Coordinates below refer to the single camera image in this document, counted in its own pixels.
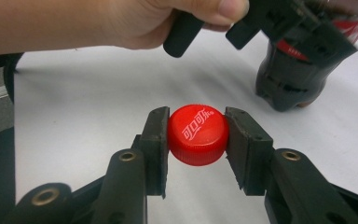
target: bottle cap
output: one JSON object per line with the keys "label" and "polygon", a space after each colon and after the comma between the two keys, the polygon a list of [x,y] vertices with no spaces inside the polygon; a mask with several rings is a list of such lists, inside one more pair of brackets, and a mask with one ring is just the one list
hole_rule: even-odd
{"label": "bottle cap", "polygon": [[217,161],[226,150],[226,118],[208,105],[185,105],[168,121],[168,146],[179,161],[202,166]]}

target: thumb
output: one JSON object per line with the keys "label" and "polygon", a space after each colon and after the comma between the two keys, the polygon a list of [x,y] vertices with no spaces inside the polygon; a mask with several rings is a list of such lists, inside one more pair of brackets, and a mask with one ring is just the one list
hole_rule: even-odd
{"label": "thumb", "polygon": [[202,21],[229,25],[242,19],[249,10],[248,0],[155,0],[161,7],[189,12]]}

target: white table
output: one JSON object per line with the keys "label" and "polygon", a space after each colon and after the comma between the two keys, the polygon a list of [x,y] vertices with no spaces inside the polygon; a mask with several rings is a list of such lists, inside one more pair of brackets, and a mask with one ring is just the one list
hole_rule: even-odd
{"label": "white table", "polygon": [[[280,113],[254,94],[266,48],[261,34],[237,51],[223,34],[202,31],[181,59],[162,48],[26,53],[15,78],[18,200],[48,182],[87,185],[131,146],[149,111],[191,103],[249,112],[275,148],[305,153],[331,183],[358,193],[358,52],[312,105]],[[224,157],[191,167],[170,154],[166,190],[164,201],[148,197],[151,224],[268,223],[264,198],[239,190]]]}

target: bottle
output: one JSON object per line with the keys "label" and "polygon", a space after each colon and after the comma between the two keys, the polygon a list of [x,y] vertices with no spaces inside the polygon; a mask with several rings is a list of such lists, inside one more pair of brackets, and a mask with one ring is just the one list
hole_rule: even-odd
{"label": "bottle", "polygon": [[[316,15],[329,20],[352,42],[358,39],[358,0],[304,0]],[[328,75],[340,63],[319,67],[284,40],[268,43],[267,57],[260,64],[256,94],[278,111],[311,104],[322,92]]]}

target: red label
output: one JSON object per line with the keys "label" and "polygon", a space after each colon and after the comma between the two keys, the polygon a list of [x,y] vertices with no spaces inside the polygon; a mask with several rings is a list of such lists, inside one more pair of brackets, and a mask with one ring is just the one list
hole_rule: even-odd
{"label": "red label", "polygon": [[[358,39],[358,21],[333,21],[333,24],[344,34],[352,43],[355,43]],[[297,58],[299,60],[306,61],[307,56],[300,51],[289,45],[286,41],[281,40],[277,44],[277,48],[286,54]]]}

